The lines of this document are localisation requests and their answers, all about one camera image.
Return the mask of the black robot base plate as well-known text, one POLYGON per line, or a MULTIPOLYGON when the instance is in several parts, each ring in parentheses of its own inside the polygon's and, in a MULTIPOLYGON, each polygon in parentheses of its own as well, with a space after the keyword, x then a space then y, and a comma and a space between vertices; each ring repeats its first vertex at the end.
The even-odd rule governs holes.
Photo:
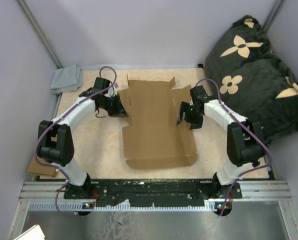
POLYGON ((235 184, 222 198, 203 199, 201 189, 211 183, 211 179, 91 179, 90 193, 84 194, 66 186, 66 200, 90 199, 84 209, 91 207, 116 207, 123 202, 131 207, 203 207, 206 200, 227 199, 224 215, 231 210, 232 200, 241 199, 242 191, 235 184))

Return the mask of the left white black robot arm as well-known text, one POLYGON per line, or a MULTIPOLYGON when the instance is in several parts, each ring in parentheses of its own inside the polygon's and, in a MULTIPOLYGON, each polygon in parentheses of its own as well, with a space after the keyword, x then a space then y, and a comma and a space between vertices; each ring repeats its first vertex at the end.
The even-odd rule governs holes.
POLYGON ((82 121, 103 109, 112 118, 127 118, 114 83, 97 77, 94 86, 82 92, 77 101, 62 115, 39 124, 36 156, 59 170, 67 179, 68 187, 85 199, 93 191, 90 176, 74 159, 73 132, 82 121))

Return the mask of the brown cardboard box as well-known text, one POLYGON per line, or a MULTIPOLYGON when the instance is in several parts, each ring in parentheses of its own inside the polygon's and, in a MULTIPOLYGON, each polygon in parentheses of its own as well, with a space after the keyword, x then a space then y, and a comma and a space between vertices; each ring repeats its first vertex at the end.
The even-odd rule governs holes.
POLYGON ((181 102, 189 102, 190 85, 175 88, 176 80, 130 79, 118 93, 129 115, 122 128, 126 164, 136 170, 187 167, 198 159, 190 125, 177 124, 181 102))

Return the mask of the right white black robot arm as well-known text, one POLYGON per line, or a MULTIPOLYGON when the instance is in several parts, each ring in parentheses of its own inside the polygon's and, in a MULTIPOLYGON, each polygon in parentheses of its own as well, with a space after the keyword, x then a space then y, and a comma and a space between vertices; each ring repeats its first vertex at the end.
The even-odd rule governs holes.
POLYGON ((203 199, 223 198, 229 193, 232 183, 243 173, 259 166, 264 155, 261 146, 263 134, 259 122, 232 111, 213 96, 208 96, 203 86, 190 89, 190 102, 181 102, 177 123, 185 121, 191 130, 202 128, 203 118, 209 117, 218 123, 227 134, 227 160, 216 172, 211 183, 201 189, 203 199))

